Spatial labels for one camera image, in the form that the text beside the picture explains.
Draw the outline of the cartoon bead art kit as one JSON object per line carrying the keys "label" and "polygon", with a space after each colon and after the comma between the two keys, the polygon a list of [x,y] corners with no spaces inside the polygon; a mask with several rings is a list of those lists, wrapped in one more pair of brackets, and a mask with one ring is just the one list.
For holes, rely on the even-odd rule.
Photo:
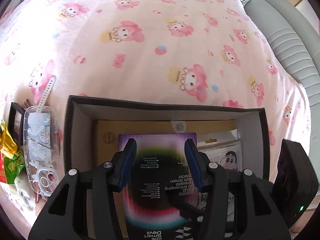
{"label": "cartoon bead art kit", "polygon": [[226,170],[242,171],[242,145],[236,129],[200,135],[197,149]]}

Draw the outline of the black screen protector box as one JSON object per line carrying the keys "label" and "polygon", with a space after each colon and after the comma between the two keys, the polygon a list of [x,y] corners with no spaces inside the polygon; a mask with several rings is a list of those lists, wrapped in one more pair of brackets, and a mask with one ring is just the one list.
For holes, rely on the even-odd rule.
{"label": "black screen protector box", "polygon": [[185,141],[195,141],[196,134],[122,134],[120,150],[130,138],[135,139],[137,152],[121,192],[129,239],[194,239],[195,229],[177,205],[198,204],[184,153]]}

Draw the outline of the clear cartoon phone case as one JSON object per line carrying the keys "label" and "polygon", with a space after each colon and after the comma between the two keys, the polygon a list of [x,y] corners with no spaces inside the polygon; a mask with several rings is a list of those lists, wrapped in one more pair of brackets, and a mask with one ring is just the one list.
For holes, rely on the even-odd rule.
{"label": "clear cartoon phone case", "polygon": [[56,119],[48,106],[31,106],[23,118],[23,151],[30,187],[50,197],[60,182],[56,160],[59,157]]}

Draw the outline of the white plush cat toy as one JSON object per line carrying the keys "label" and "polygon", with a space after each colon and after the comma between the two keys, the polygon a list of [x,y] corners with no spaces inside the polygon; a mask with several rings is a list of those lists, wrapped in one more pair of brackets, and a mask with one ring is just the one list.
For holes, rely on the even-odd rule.
{"label": "white plush cat toy", "polygon": [[17,190],[18,203],[22,210],[34,212],[36,208],[35,192],[30,187],[28,177],[21,172],[14,180]]}

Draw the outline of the black cardboard shoe box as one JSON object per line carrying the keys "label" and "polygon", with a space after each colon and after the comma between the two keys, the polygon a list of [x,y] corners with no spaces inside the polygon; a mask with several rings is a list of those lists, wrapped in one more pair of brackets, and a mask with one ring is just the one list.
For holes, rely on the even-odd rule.
{"label": "black cardboard shoe box", "polygon": [[184,143],[192,139],[205,150],[223,134],[240,145],[231,169],[248,168],[261,179],[269,178],[268,125],[262,108],[161,105],[71,95],[63,133],[65,168],[93,170],[135,139],[137,154],[129,183],[114,194],[123,237],[192,239],[188,221],[170,204],[171,199],[193,206],[200,201]]}

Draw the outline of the green yellow snack bag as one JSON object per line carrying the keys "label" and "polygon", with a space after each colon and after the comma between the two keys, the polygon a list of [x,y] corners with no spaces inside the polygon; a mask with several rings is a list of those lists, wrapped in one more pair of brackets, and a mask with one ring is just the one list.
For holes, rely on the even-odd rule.
{"label": "green yellow snack bag", "polygon": [[14,184],[15,178],[23,171],[25,167],[24,154],[18,149],[10,135],[6,123],[1,121],[1,153],[4,157],[5,175],[7,184]]}

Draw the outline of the red snack packet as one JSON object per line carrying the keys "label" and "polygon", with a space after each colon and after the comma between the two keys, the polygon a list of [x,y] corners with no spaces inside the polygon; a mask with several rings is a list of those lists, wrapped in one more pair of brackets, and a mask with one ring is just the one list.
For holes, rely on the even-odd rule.
{"label": "red snack packet", "polygon": [[0,182],[7,183],[7,178],[5,175],[5,168],[4,168],[4,157],[3,154],[0,153]]}

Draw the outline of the grey padded headboard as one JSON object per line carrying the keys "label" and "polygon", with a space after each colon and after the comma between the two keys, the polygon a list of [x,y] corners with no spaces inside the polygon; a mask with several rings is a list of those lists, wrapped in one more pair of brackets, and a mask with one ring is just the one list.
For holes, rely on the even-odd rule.
{"label": "grey padded headboard", "polygon": [[306,90],[319,111],[319,35],[288,0],[248,0],[244,9],[283,68]]}

